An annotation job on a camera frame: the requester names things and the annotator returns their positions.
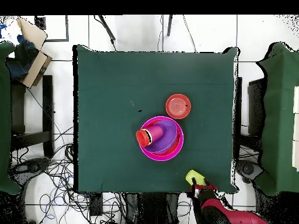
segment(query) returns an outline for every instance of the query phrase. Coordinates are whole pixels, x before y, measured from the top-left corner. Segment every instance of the cardboard box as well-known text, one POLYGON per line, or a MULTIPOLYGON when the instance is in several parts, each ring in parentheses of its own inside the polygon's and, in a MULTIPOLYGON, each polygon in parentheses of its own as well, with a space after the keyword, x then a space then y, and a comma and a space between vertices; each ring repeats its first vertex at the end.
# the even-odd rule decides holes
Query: cardboard box
MULTIPOLYGON (((31 41, 34 44, 35 48, 40 51, 41 47, 44 44, 44 41, 47 38, 47 34, 42 31, 42 29, 39 29, 37 26, 31 24, 21 17, 17 18, 17 21, 19 27, 21 28, 23 37, 26 40, 31 41)), ((29 69, 28 75, 26 75, 26 77, 20 82, 22 82, 29 88, 32 85, 36 86, 39 83, 44 72, 46 71, 51 60, 52 58, 50 56, 40 51, 34 59, 31 68, 29 69)))

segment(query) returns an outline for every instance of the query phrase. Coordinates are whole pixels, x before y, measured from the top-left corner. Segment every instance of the red plate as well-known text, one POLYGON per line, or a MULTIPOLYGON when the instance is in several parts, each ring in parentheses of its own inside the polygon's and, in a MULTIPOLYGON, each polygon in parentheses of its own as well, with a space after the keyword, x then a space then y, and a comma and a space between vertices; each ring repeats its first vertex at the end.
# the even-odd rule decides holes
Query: red plate
POLYGON ((174 119, 185 118, 191 110, 190 100, 183 94, 177 93, 168 98, 166 112, 174 119))

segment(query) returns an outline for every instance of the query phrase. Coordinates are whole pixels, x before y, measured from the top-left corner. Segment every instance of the yellow-green sponge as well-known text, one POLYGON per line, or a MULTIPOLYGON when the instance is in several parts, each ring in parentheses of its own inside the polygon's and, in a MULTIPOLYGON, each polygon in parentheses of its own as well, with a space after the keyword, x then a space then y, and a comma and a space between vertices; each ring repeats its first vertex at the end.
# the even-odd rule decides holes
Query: yellow-green sponge
POLYGON ((206 183, 204 182, 204 176, 202 176, 201 174, 199 174, 194 170, 190 170, 186 175, 186 180, 191 186, 193 185, 192 178, 195 178, 196 184, 203 185, 203 186, 206 185, 206 183))

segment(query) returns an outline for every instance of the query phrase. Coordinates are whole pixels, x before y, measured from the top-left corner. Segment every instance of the blue cloth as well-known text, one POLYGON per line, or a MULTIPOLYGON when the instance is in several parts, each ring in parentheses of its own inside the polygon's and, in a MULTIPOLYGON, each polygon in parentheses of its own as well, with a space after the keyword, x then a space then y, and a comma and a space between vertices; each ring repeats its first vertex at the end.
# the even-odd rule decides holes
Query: blue cloth
POLYGON ((1 29, 4 29, 4 28, 6 28, 6 25, 0 24, 0 39, 2 38, 2 36, 1 36, 1 29))
POLYGON ((19 81, 25 78, 38 53, 39 51, 32 42, 23 39, 16 46, 15 58, 6 59, 6 66, 11 73, 11 79, 19 81))

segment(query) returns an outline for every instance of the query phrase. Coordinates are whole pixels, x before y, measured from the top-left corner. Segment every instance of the red cup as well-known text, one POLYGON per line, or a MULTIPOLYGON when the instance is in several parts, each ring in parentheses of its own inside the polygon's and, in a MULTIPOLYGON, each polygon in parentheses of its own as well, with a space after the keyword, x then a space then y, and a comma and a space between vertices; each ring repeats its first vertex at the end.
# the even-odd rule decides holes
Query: red cup
POLYGON ((146 147, 163 136, 163 129, 160 125, 153 125, 136 132, 136 138, 141 147, 146 147))

